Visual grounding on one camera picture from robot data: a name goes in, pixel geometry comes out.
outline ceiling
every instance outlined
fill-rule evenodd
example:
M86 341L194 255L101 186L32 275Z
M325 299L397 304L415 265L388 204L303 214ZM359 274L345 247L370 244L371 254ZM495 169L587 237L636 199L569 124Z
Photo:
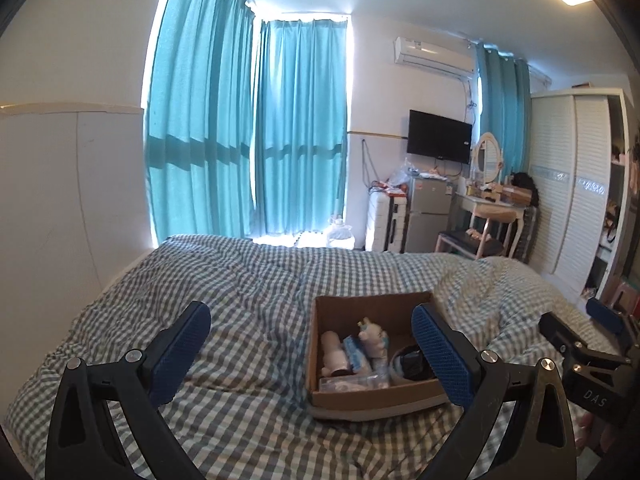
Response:
M598 7L561 0L255 0L280 12L373 14L498 45L553 77L634 74Z

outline storage box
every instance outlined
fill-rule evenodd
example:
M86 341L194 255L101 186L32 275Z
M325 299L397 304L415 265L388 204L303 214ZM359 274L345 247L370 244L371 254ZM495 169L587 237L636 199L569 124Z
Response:
M437 379L364 392L324 393L318 389L322 369L320 336L324 332L333 330L343 340L348 335L357 335L358 322L369 317L386 331L389 338L388 354L391 357L397 350L415 344L411 314L417 305L431 302L433 297L430 292L316 298L306 354L306 390L312 416L335 420L374 420L417 412L448 402Z
M491 200L492 202L499 202L502 197L497 191L482 191L480 193L480 198Z
M531 190L517 186L502 186L502 199L517 205L528 206L531 204Z

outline wardrobe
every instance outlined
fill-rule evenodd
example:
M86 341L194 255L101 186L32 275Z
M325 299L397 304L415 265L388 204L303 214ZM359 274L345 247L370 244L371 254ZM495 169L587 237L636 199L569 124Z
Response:
M530 266L570 300L586 287L606 300L622 275L637 211L630 186L637 134L621 89L532 95L529 174L540 194L540 224ZM605 227L607 206L617 217L613 229Z

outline metal screw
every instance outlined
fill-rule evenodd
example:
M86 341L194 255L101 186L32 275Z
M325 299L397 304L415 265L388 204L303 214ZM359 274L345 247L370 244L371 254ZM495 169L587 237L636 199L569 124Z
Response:
M493 350L484 350L480 356L482 357L482 361L487 363L495 363L498 360L498 354Z
M545 357L544 359L542 359L542 367L545 370L553 370L554 368L556 368L556 363L553 362L551 359Z
M127 363L136 363L142 358L142 352L140 350L129 350L127 355L124 356Z
M81 363L82 361L80 359L78 359L77 357L72 357L71 359L69 359L66 367L69 368L69 370L75 370L80 366Z

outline white plush toy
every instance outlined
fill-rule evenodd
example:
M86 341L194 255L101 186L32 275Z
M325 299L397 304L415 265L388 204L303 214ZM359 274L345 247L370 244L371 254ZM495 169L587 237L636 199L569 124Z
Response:
M382 327L372 323L368 317L358 323L358 326L360 327L358 337L364 345L367 357L370 359L386 359L389 338L386 332L382 330Z
M340 338L335 332L325 332L320 336L322 342L322 377L336 377L348 375L350 364L347 354L345 354Z

